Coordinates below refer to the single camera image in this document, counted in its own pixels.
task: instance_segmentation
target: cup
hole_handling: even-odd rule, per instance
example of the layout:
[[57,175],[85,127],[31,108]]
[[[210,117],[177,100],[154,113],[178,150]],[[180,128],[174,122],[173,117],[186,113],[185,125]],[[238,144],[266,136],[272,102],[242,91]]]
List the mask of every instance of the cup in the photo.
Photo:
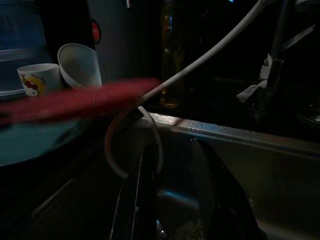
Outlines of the cup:
[[41,63],[22,66],[17,69],[25,94],[28,96],[44,96],[62,89],[59,65]]

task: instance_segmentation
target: white hose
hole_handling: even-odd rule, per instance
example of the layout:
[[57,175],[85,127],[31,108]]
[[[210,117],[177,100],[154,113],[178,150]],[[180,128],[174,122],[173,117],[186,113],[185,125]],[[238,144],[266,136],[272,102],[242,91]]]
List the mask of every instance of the white hose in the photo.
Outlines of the white hose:
[[[248,12],[248,14],[232,29],[221,41],[219,41],[213,48],[211,48],[209,51],[207,51],[204,55],[199,57],[196,61],[191,63],[189,66],[175,74],[174,76],[170,77],[168,80],[164,81],[159,86],[155,87],[148,93],[146,93],[141,99],[138,101],[138,106],[145,103],[147,100],[152,98],[153,96],[160,93],[163,89],[171,86],[174,84],[177,80],[183,78],[187,74],[189,74],[191,71],[199,67],[201,64],[208,61],[210,58],[212,58],[215,54],[217,54],[220,50],[222,50],[227,44],[229,44],[237,35],[239,35],[258,15],[259,13],[264,9],[266,5],[268,5],[270,1],[262,1],[258,0],[258,2],[253,6],[253,8]],[[164,155],[163,155],[163,148],[160,140],[160,135],[156,126],[155,121],[152,119],[150,114],[142,107],[139,106],[138,109],[140,112],[146,117],[148,122],[151,125],[152,131],[154,133],[155,139],[158,143],[159,149],[158,149],[158,156],[159,156],[159,162],[158,162],[158,173],[160,173],[162,166],[164,164]],[[114,133],[114,130],[118,124],[119,121],[121,121],[127,113],[130,112],[130,110],[126,111],[125,113],[121,113],[118,116],[116,116],[113,121],[111,122],[106,135],[105,135],[105,142],[104,142],[104,151],[106,156],[106,161],[109,163],[110,167],[113,169],[113,171],[119,175],[121,178],[125,179],[128,176],[128,173],[123,171],[115,162],[113,155],[112,155],[112,149],[111,149],[111,140]]]
[[[142,106],[138,106],[138,109],[145,116],[146,120],[150,124],[155,140],[158,144],[158,174],[159,174],[164,166],[164,149],[162,146],[160,134],[154,119],[150,116],[147,110],[145,110],[145,108]],[[106,161],[108,162],[112,170],[123,179],[126,179],[128,177],[128,173],[122,170],[114,160],[114,157],[112,155],[111,140],[118,123],[126,115],[127,115],[127,112],[121,113],[112,120],[112,122],[110,123],[110,126],[108,127],[108,130],[106,132],[105,139],[104,139],[104,153],[106,156]]]

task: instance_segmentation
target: sink basin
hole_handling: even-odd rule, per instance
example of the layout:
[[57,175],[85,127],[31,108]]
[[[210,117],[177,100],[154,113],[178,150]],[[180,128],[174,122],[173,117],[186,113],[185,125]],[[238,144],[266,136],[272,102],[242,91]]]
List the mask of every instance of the sink basin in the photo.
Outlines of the sink basin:
[[[259,227],[271,240],[320,239],[320,144],[151,113],[162,139],[157,219],[169,235],[199,218],[191,139],[212,146],[244,189]],[[146,119],[112,141],[127,172],[154,142]]]

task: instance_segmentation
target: white bowl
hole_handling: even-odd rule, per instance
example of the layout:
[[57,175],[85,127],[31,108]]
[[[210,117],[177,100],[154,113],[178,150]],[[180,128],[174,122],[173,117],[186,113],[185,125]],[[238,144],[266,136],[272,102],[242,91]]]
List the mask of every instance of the white bowl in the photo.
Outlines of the white bowl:
[[58,51],[60,72],[72,88],[102,86],[96,51],[85,45],[68,43]]

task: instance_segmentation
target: red brush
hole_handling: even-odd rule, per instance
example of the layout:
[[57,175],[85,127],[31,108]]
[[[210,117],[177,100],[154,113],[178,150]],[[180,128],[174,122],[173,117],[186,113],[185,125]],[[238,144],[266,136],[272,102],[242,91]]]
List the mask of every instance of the red brush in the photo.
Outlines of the red brush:
[[160,82],[136,78],[102,88],[73,88],[49,96],[34,96],[0,105],[0,125],[22,122],[60,122],[124,109]]

